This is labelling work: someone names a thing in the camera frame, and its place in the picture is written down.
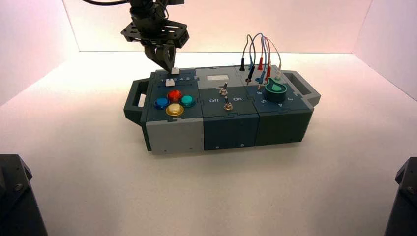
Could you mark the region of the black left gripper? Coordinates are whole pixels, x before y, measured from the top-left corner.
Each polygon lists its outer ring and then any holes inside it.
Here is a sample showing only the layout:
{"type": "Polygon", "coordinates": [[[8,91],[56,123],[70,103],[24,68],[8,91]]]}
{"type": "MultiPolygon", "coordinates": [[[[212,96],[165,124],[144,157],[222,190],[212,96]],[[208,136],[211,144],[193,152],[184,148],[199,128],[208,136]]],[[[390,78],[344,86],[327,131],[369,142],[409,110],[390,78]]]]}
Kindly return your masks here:
{"type": "Polygon", "coordinates": [[[181,49],[189,40],[187,25],[171,20],[132,21],[121,34],[128,42],[140,42],[146,56],[168,72],[174,67],[176,49],[181,49]]]}

